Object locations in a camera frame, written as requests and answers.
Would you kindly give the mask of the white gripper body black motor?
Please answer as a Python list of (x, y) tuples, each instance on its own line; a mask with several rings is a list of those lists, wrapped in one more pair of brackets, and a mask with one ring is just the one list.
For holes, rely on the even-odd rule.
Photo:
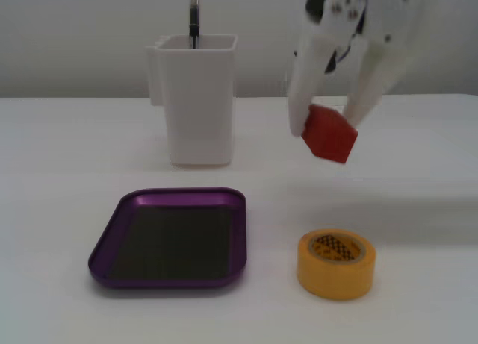
[(374, 43), (408, 43), (417, 33), (426, 0), (306, 0), (314, 32), (333, 43), (354, 35)]

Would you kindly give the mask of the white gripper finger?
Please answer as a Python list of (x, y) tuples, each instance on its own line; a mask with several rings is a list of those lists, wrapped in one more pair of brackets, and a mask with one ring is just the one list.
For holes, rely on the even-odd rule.
[(394, 46), (393, 38), (392, 34), (385, 34), (380, 43), (369, 39), (343, 112), (354, 128), (380, 103), (382, 95), (399, 81), (406, 70), (406, 48), (401, 44)]
[(308, 107), (319, 84), (347, 56), (358, 26), (357, 19), (305, 23), (288, 88), (288, 118), (293, 136), (302, 135)]

